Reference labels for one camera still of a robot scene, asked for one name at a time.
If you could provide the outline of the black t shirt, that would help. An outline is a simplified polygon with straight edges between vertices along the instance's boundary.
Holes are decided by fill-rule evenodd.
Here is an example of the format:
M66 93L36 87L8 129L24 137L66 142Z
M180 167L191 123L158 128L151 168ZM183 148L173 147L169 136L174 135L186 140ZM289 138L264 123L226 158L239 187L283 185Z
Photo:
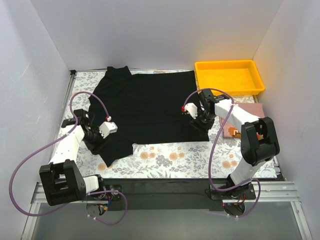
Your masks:
M107 166L133 154L133 145L207 142L182 114L186 98L196 91L194 71L131 74L127 66L109 66L89 97L92 123L100 125L106 114L118 129L107 137L99 152Z

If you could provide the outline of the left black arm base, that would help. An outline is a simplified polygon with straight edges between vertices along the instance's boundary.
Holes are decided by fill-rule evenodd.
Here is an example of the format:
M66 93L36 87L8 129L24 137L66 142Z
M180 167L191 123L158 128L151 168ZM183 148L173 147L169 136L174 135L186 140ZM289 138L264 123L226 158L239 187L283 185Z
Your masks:
M118 201L122 198L120 196L122 189L121 185L107 185L94 192L88 193L87 196L99 201L109 201L111 199Z

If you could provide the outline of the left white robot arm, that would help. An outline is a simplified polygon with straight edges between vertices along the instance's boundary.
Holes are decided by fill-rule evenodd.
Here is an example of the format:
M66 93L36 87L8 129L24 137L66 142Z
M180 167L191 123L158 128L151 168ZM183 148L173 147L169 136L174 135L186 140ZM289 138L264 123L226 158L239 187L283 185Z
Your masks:
M49 164L42 165L39 170L50 206L82 201L89 194L95 200L101 200L107 193L103 178L99 174L82 176L76 160L81 143L93 155L98 155L106 146L107 137L115 133L118 127L110 117L100 125L92 124L91 114L84 109L77 109L74 114L75 117L62 122L66 137L58 143Z

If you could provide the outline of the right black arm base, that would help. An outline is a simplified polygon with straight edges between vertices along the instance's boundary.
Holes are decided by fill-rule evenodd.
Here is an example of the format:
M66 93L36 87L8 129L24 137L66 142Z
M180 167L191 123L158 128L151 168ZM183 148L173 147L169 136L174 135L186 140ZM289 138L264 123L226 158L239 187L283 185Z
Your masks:
M207 190L212 200L255 200L256 193L252 183L237 187L229 191L217 191L211 185Z

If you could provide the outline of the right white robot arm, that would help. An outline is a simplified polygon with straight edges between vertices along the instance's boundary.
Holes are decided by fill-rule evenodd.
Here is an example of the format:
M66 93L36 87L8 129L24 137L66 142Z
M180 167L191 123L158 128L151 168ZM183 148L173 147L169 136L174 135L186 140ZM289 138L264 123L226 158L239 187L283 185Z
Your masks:
M217 192L227 192L237 199L245 192L244 185L254 179L254 175L266 162L280 153L280 146L273 120L260 118L235 103L234 98L222 91L213 95L213 88L202 88L190 95L198 95L202 108L198 108L187 99L181 108L192 118L191 124L200 133L206 133L213 126L215 117L221 117L223 124L230 123L240 131L241 160L236 169L227 177L226 188L219 188L211 181L211 187Z

